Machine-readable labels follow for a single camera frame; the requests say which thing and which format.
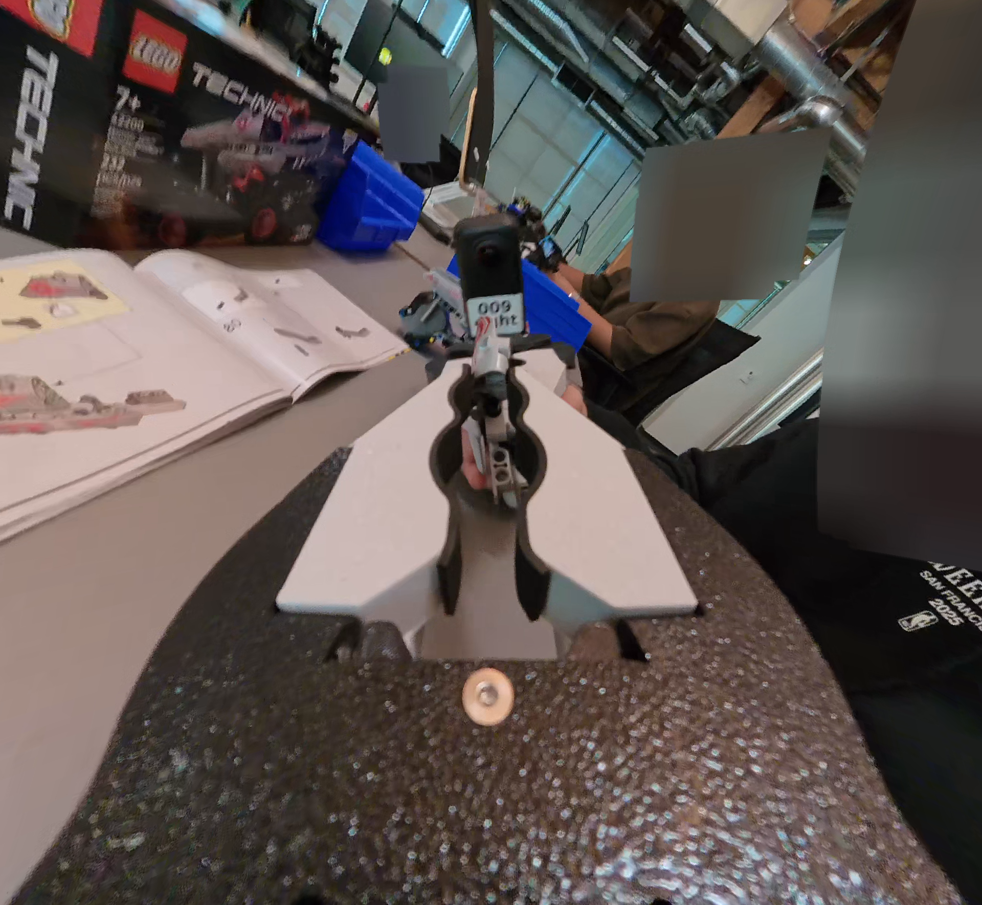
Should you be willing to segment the person's right forearm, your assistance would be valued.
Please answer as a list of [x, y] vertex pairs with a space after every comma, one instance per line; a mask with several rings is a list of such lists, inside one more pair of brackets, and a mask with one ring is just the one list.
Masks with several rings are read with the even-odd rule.
[[586, 401], [586, 416], [597, 427], [607, 432], [627, 451], [644, 456], [653, 463], [677, 488], [694, 501], [702, 504], [703, 452], [697, 448], [681, 454], [671, 452], [656, 442], [638, 427], [632, 426], [627, 418], [590, 400]]

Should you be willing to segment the another person's forearm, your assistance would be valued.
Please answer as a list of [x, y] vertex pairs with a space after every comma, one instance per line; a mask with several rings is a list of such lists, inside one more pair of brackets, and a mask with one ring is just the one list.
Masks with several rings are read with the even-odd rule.
[[578, 313], [590, 322], [586, 337], [590, 349], [611, 362], [615, 327], [586, 301], [583, 296], [584, 277], [584, 273], [565, 262], [560, 263], [558, 271], [552, 275], [553, 281], [574, 300]]

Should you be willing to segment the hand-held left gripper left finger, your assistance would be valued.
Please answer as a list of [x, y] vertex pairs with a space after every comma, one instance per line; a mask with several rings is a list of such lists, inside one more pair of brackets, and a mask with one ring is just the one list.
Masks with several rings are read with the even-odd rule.
[[426, 624], [460, 589], [459, 385], [429, 383], [354, 442], [277, 593], [281, 611], [389, 623], [420, 656]]

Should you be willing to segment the brick instruction booklet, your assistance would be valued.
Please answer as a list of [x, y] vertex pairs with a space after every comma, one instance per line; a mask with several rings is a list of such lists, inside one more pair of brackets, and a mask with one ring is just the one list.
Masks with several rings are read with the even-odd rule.
[[3, 542], [409, 350], [303, 268], [72, 249], [1, 279]]

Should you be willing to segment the black lamp shade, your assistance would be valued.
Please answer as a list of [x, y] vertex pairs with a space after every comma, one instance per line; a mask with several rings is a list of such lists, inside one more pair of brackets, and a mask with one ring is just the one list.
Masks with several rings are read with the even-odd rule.
[[476, 45], [476, 82], [468, 103], [461, 149], [460, 182], [483, 188], [494, 136], [495, 32], [492, 0], [467, 0]]

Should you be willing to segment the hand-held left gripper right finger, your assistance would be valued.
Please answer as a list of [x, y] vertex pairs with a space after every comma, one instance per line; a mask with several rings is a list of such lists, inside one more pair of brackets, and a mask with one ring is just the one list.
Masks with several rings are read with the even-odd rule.
[[626, 450], [526, 365], [509, 372], [519, 602], [553, 631], [558, 657], [597, 623], [694, 616], [697, 597]]

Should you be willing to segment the small blue bin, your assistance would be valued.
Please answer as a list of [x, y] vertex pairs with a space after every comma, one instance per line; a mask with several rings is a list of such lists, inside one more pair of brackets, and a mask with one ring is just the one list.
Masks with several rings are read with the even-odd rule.
[[423, 188], [359, 141], [322, 213], [316, 240], [349, 254], [383, 253], [411, 237], [424, 200]]

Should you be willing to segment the long grey brick assembly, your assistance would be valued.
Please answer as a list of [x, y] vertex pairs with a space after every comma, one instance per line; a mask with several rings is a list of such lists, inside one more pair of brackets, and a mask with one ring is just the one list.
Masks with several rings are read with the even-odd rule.
[[472, 359], [475, 416], [495, 418], [504, 413], [508, 400], [510, 337], [498, 334], [494, 322], [482, 320]]

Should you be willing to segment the blue red brick vehicle model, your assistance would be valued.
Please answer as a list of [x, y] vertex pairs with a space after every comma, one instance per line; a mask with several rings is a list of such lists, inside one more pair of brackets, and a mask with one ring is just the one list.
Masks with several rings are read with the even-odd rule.
[[399, 309], [400, 334], [413, 350], [473, 345], [460, 278], [446, 269], [426, 273], [427, 289]]

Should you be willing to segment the small grey brick panel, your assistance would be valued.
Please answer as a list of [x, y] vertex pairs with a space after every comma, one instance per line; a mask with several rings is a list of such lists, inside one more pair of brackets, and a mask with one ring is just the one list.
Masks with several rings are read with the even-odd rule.
[[525, 480], [512, 454], [515, 431], [508, 418], [504, 414], [495, 418], [470, 415], [461, 427], [461, 447], [465, 444], [464, 436], [477, 465], [489, 477], [490, 488], [485, 492], [491, 494], [497, 505], [517, 510]]

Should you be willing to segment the wooden beam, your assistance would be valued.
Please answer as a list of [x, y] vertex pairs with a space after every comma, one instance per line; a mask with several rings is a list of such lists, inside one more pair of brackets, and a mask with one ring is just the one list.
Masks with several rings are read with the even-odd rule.
[[773, 76], [766, 77], [733, 113], [716, 139], [740, 138], [755, 133], [780, 106], [786, 92], [780, 80]]

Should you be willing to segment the black office chair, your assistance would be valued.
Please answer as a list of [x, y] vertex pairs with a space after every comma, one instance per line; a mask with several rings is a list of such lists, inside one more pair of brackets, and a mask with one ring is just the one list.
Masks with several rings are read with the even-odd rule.
[[598, 354], [593, 402], [620, 413], [634, 427], [688, 387], [740, 358], [759, 337], [719, 320], [674, 350], [620, 371]]

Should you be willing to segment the black toy brick box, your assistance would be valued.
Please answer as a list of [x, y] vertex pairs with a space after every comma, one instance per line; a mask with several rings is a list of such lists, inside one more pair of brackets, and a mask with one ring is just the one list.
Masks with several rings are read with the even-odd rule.
[[211, 0], [1, 0], [2, 227], [303, 245], [372, 124]]

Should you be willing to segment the person's black sweater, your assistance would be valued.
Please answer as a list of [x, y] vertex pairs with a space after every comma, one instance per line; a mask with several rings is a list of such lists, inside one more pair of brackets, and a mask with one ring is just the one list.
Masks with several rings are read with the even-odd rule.
[[902, 815], [964, 901], [980, 903], [980, 572], [823, 535], [818, 436], [813, 417], [660, 466], [792, 604]]

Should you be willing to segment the blue plastic bin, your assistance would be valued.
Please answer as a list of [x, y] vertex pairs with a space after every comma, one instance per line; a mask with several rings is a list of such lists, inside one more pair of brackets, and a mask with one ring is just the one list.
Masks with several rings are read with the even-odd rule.
[[586, 343], [591, 322], [579, 312], [578, 302], [549, 276], [522, 262], [525, 320], [531, 334], [548, 335], [555, 343], [578, 352]]

